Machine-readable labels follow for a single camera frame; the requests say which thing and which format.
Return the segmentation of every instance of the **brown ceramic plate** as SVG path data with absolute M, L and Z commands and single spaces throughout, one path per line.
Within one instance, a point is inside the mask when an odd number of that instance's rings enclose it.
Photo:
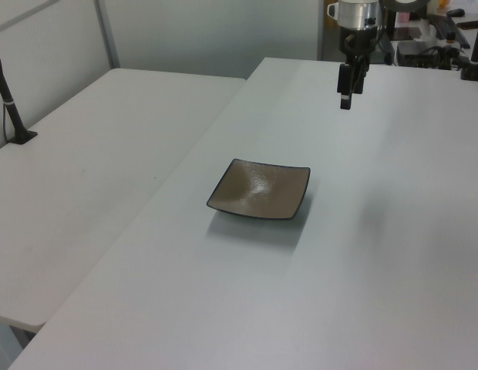
M 207 206 L 246 217 L 290 220 L 308 188 L 307 167 L 286 167 L 233 160 Z

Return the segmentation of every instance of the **black stand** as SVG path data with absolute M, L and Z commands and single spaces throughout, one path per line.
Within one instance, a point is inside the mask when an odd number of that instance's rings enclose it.
M 461 79 L 467 81 L 478 81 L 478 30 L 476 41 L 473 44 L 472 56 L 470 62 L 466 62 L 460 74 Z
M 2 96 L 3 103 L 5 104 L 8 114 L 11 118 L 13 126 L 15 127 L 15 137 L 12 140 L 9 140 L 10 143 L 14 144 L 24 144 L 30 141 L 31 138 L 37 136 L 37 133 L 33 131 L 28 131 L 25 126 L 23 126 L 22 119 L 16 109 L 15 100 L 9 91 L 8 84 L 6 83 L 5 75 L 2 72 L 2 64 L 0 60 L 0 93 Z

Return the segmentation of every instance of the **white table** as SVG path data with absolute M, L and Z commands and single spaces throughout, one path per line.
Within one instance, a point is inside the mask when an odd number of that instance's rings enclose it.
M 115 69 L 0 150 L 0 321 L 38 331 L 241 79 Z
M 265 59 L 11 370 L 478 369 L 478 85 L 337 78 Z M 311 167 L 294 220 L 205 206 L 235 157 Z

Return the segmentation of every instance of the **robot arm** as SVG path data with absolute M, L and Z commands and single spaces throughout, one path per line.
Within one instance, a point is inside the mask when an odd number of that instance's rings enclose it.
M 429 0 L 339 0 L 328 6 L 328 15 L 340 26 L 340 51 L 346 55 L 338 71 L 340 108 L 350 109 L 352 94 L 361 94 L 369 71 L 369 56 L 384 32 L 385 9 L 411 12 Z

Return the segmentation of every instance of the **white wall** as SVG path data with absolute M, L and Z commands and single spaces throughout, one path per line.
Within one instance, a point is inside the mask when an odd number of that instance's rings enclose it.
M 322 3 L 100 0 L 121 67 L 241 78 L 265 56 L 317 59 Z
M 93 0 L 60 0 L 1 31 L 0 56 L 27 127 L 109 70 Z

